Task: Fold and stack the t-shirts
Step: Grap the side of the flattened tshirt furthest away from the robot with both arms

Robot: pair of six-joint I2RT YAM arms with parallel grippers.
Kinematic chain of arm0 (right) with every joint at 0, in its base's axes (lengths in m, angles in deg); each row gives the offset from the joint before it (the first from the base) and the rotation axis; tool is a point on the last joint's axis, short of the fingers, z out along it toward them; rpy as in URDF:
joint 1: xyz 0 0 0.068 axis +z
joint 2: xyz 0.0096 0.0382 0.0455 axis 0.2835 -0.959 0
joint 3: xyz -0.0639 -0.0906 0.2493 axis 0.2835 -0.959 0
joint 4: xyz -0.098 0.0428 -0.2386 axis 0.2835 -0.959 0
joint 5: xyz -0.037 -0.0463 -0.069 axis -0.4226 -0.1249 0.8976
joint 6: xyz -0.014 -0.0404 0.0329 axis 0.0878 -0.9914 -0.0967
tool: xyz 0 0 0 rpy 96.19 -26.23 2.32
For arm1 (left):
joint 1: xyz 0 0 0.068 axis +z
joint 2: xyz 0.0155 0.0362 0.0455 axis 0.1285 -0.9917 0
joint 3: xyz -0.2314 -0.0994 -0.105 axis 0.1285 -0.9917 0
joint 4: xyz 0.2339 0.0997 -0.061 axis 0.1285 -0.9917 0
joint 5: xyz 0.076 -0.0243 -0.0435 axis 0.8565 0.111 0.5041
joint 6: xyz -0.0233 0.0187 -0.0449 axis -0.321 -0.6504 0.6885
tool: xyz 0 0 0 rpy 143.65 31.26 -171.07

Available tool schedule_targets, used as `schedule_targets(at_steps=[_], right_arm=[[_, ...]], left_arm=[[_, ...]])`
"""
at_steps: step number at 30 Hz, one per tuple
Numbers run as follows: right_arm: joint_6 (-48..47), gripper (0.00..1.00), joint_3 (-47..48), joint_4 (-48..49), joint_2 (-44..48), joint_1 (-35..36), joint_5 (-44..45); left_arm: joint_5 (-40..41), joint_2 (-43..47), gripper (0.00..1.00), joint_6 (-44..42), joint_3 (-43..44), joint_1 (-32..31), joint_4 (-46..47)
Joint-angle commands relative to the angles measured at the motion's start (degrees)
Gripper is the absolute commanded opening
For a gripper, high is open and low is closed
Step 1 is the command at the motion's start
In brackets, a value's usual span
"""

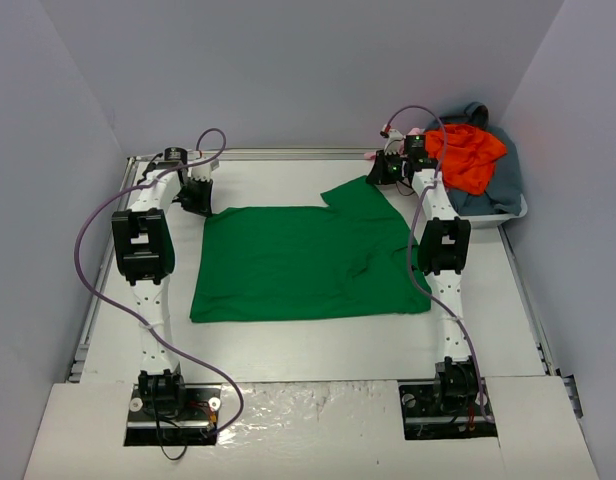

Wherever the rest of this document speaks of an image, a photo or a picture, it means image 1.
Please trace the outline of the green t shirt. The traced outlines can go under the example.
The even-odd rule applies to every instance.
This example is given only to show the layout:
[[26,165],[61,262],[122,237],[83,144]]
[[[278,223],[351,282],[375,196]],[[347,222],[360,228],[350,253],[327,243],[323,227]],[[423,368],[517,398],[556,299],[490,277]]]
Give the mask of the green t shirt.
[[320,206],[228,208],[206,220],[189,313],[198,324],[421,314],[403,216],[358,177]]

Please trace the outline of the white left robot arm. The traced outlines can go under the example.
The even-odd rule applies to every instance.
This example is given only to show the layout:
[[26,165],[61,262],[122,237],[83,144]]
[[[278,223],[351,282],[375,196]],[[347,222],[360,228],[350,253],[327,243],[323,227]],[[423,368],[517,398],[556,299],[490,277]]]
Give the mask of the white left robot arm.
[[165,149],[144,170],[134,202],[111,219],[117,267],[131,287],[135,312],[144,319],[138,396],[148,413],[165,418],[183,415],[190,396],[177,356],[154,338],[172,340],[168,288],[175,253],[166,214],[173,203],[198,215],[211,214],[213,167],[173,169],[203,159],[199,151]]

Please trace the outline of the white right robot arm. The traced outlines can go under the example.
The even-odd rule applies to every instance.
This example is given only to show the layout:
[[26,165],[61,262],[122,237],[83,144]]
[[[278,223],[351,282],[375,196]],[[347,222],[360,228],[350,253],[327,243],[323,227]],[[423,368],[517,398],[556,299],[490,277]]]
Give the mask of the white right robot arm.
[[463,322],[462,272],[471,224],[451,205],[439,161],[426,151],[424,133],[417,130],[404,135],[386,126],[380,135],[385,144],[374,154],[367,182],[374,186],[409,186],[418,197],[407,265],[410,280],[430,299],[431,311],[438,320],[439,360],[431,398],[438,410],[453,413],[467,399],[484,398],[474,346]]

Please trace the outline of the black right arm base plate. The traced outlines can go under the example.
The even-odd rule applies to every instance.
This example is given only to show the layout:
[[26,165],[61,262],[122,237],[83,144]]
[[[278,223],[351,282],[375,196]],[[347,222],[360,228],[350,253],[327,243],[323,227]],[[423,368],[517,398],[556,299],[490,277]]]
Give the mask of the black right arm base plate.
[[497,427],[481,414],[477,394],[442,397],[431,380],[398,383],[407,441],[496,438]]

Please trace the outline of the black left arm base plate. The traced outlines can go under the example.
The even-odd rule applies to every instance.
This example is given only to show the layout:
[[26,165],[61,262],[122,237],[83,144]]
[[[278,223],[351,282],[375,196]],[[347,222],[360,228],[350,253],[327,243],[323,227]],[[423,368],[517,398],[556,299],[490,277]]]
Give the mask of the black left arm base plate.
[[189,384],[186,386],[182,409],[175,412],[170,407],[160,408],[159,421],[156,421],[150,398],[141,396],[139,387],[134,385],[127,413],[124,446],[175,448],[215,445],[220,409],[220,385]]

